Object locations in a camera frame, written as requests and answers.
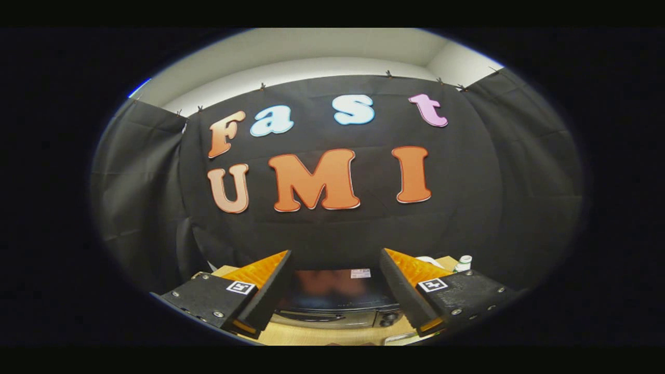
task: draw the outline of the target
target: blue letter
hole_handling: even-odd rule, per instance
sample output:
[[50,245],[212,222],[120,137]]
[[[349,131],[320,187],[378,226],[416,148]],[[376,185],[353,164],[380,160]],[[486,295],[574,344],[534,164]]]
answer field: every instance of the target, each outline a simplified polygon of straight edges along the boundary
[[339,124],[365,124],[374,119],[374,109],[370,105],[372,99],[364,94],[338,96],[332,101],[332,107],[338,111],[334,119]]
[[276,105],[263,109],[254,117],[257,122],[251,125],[249,133],[252,136],[265,136],[271,132],[275,134],[287,132],[293,127],[293,121],[289,118],[290,115],[291,108],[286,105]]

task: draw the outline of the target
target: sticker label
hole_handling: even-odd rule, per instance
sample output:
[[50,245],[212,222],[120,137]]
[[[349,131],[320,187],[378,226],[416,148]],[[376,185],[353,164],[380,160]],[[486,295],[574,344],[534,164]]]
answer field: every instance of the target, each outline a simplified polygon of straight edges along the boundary
[[448,287],[448,285],[445,284],[444,281],[440,280],[439,278],[434,278],[428,281],[421,281],[418,282],[418,285],[420,285],[420,287],[422,287],[422,289],[424,289],[425,292],[438,291],[439,289],[444,289]]
[[252,283],[245,283],[242,281],[235,281],[231,283],[229,287],[226,287],[227,290],[235,293],[242,293],[243,295],[247,295],[252,288],[254,288],[255,285]]
[[353,269],[351,270],[351,279],[354,278],[371,278],[372,274],[369,269]]

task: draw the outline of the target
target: black curtain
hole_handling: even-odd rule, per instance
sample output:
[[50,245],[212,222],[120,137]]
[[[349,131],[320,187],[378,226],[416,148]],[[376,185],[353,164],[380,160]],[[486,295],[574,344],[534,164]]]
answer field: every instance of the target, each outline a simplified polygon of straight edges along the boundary
[[109,122],[92,164],[92,214],[100,239],[133,284],[154,292],[210,270],[191,243],[178,182],[186,121],[127,100]]
[[[374,100],[375,119],[341,126],[332,98]],[[449,125],[426,124],[406,99],[427,93]],[[252,117],[291,107],[284,134],[249,135]],[[247,119],[226,154],[210,160],[209,126],[237,110]],[[396,146],[428,149],[432,199],[399,204]],[[325,150],[349,148],[361,207],[274,211],[267,159],[296,154],[313,171]],[[249,208],[226,214],[206,173],[246,163]],[[104,133],[92,173],[100,237],[130,280],[165,292],[198,271],[244,266],[293,250],[299,268],[374,267],[388,247],[412,256],[473,255],[473,267],[515,289],[533,287],[565,258],[579,224],[583,173],[571,133],[533,88],[501,69],[460,92],[419,79],[349,76],[309,79],[239,95],[184,118],[128,100]],[[230,200],[233,180],[224,180]]]

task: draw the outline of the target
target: wooden table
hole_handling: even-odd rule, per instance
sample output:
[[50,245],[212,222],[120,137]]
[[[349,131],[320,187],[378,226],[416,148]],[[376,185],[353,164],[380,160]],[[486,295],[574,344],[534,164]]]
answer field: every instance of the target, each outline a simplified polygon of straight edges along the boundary
[[[457,265],[457,261],[450,256],[438,258],[436,261],[450,271]],[[222,266],[212,274],[221,277],[236,269],[233,266]],[[265,345],[365,345],[367,343],[384,345],[387,337],[415,332],[416,330],[411,327],[406,317],[403,317],[389,327],[364,329],[311,329],[269,322],[259,339],[251,339],[242,335],[239,337]],[[415,336],[405,339],[403,342],[413,343],[427,338],[429,337]]]

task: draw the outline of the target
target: white bottle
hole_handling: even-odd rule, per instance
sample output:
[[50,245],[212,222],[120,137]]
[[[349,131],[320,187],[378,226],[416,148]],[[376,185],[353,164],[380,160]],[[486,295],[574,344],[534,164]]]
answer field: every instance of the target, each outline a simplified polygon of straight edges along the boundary
[[471,269],[471,256],[466,255],[460,258],[460,261],[458,262],[457,265],[455,265],[453,272],[454,273],[465,272],[469,269]]

